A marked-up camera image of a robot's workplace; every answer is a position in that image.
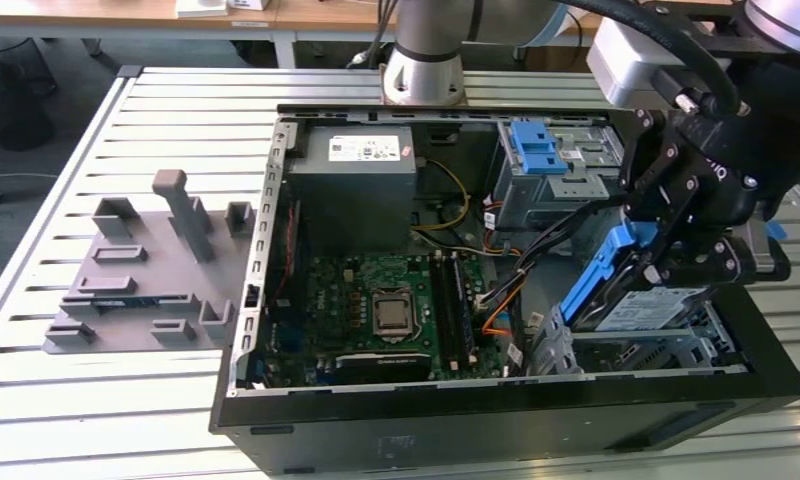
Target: hard drive label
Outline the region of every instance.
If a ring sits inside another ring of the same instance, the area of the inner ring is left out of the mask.
[[[704,288],[653,288],[628,292],[596,328],[597,332],[657,330],[684,308],[684,300]]]

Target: yellow wire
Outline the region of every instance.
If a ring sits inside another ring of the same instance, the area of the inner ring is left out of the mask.
[[[445,223],[439,223],[436,225],[416,225],[412,227],[412,230],[441,230],[444,228],[449,228],[453,225],[456,225],[457,223],[460,223],[463,221],[463,219],[465,218],[465,215],[468,214],[468,208],[469,208],[469,198],[468,198],[468,190],[465,190],[465,185],[463,185],[463,181],[459,179],[459,177],[456,175],[453,175],[453,172],[448,169],[448,167],[444,166],[444,164],[441,162],[439,162],[437,160],[427,160],[428,162],[435,163],[439,168],[441,168],[441,170],[444,170],[444,173],[448,174],[448,176],[453,179],[453,181],[456,182],[456,185],[459,186],[459,189],[463,191],[463,210],[459,212],[459,216],[451,220],[449,222]]]

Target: chair leg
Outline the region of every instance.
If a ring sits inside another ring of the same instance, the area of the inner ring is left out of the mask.
[[[84,38],[82,46],[90,57],[97,57],[102,52],[101,50],[101,39],[100,38]]]

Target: power supply label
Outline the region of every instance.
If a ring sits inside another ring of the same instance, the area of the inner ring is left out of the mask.
[[[681,312],[684,300],[704,291],[704,288],[653,288],[628,292],[596,331],[657,330]]]
[[[399,162],[396,135],[336,135],[329,140],[329,162]]]

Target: blue plastic latch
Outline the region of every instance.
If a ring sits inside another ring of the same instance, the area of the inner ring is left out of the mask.
[[[652,222],[624,221],[623,224],[611,229],[604,243],[596,251],[596,255],[592,257],[587,268],[584,268],[584,273],[581,273],[577,282],[572,286],[572,290],[569,290],[569,294],[560,303],[563,319],[567,325],[571,324],[575,312],[577,312],[577,309],[584,304],[601,280],[608,280],[611,275],[613,275],[613,271],[616,270],[613,260],[617,252],[635,244],[645,247],[656,233],[657,225]]]
[[[764,223],[764,228],[768,231],[768,237],[774,238],[775,240],[779,241],[779,240],[786,240],[788,238],[786,229],[774,220],[770,220],[768,222]]]
[[[564,174],[569,166],[557,155],[557,141],[541,122],[512,122],[512,142],[521,157],[521,169],[531,174]]]

